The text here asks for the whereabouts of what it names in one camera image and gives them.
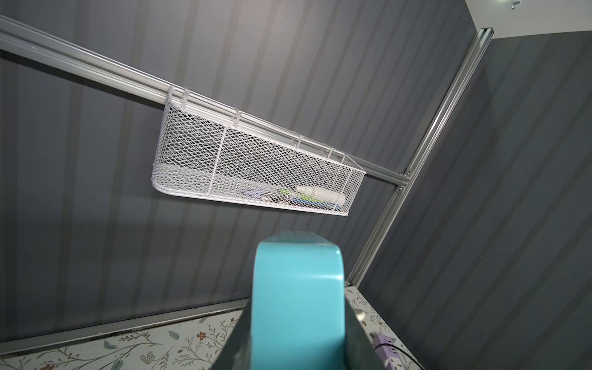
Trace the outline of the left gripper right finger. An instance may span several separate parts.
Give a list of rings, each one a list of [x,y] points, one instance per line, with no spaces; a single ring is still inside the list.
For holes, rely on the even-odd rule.
[[[345,369],[347,370],[384,370],[365,331],[356,317],[354,309],[345,299]]]

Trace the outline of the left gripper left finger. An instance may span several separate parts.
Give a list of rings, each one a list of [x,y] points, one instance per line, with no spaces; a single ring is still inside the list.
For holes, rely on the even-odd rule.
[[[211,370],[249,370],[251,368],[251,313],[252,304],[251,300],[248,300],[237,325]]]

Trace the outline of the purple power strip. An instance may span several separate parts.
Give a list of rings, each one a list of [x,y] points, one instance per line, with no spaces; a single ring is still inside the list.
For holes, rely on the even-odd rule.
[[[386,369],[407,370],[408,365],[395,344],[396,340],[386,335],[375,335],[372,340],[374,350]]]

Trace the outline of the teal power strip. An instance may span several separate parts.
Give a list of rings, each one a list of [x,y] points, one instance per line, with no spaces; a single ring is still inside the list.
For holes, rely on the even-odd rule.
[[[342,253],[317,234],[284,231],[257,246],[252,369],[344,369]]]

